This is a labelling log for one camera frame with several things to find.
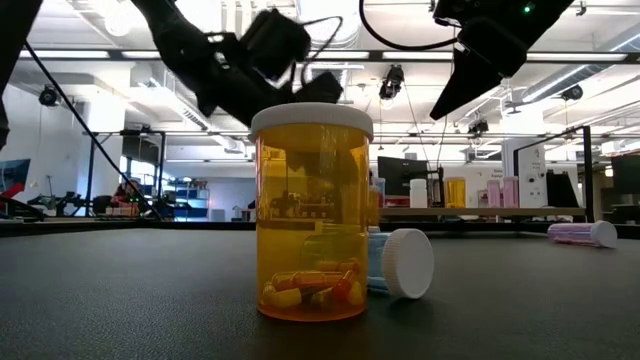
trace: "orange capsule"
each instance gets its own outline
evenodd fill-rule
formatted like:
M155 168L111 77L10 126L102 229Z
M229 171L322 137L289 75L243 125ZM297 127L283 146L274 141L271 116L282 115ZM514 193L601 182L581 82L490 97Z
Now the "orange capsule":
M271 283L277 291L284 291L293 289L295 286L292 284L293 275L295 272L282 272L276 273L271 278Z
M335 300L344 301L349 296L349 291L351 291L351 286L353 280L355 279L355 274L353 271L349 270L346 274L338 281L338 283L333 287L331 291L331 295Z
M338 272L300 271L293 274L291 285L294 288L327 288L338 283L342 274Z
M360 264L355 258L351 258L348 261L320 261L317 264L317 268L320 271L338 271L345 273L349 270L354 273L360 273Z

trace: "capsule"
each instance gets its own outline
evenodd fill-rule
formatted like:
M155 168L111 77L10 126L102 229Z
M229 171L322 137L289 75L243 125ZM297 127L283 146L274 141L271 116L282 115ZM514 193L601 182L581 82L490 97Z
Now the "capsule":
M278 291L271 296L270 304L280 308L288 308L302 303L302 293L300 289L290 289L285 291Z
M313 294L313 296L311 296L311 305L325 309L330 307L333 301L331 295L332 290L333 288L328 288Z
M349 295L347 295L347 301L349 301L349 304L354 306L362 305L364 303L364 298L362 297L362 285L360 285L359 281L353 282Z
M291 283L293 275L295 272L282 272L276 273L271 278L271 283L276 288L277 291L284 291L293 289L294 286Z
M265 303L271 303L271 298L276 293L276 288L273 286L271 281L267 281L262 288L262 300Z
M318 287L327 288L336 285L343 275L339 272L300 271L291 277L294 288Z
M317 268L320 271L337 271L343 274L349 270L356 274L360 273L360 264L358 259L355 258L351 258L348 261L319 261Z
M352 283L355 279L355 274L353 271L349 270L346 274L338 281L336 286L333 287L331 293L333 294L333 298L337 301L344 301L349 296L349 291L351 291Z

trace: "shelf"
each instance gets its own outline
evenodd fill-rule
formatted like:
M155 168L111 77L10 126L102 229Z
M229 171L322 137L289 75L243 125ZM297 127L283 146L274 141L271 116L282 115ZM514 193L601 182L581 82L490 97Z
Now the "shelf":
M384 208L380 209L381 217L394 216L459 216L459 215L476 215L476 216L585 216L585 209L581 208Z

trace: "orange pill bottle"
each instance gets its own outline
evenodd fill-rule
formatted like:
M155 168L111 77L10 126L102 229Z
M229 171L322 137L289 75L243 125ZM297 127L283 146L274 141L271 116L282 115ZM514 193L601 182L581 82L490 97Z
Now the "orange pill bottle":
M280 105L253 119L263 314L329 321L365 310L372 138L367 114L334 104Z

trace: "black table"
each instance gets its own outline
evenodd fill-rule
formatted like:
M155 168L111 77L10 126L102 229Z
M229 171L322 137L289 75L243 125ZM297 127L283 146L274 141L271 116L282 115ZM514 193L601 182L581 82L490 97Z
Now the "black table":
M433 239L424 299L354 319L255 307L255 233L114 230L0 239L0 358L638 359L640 242Z

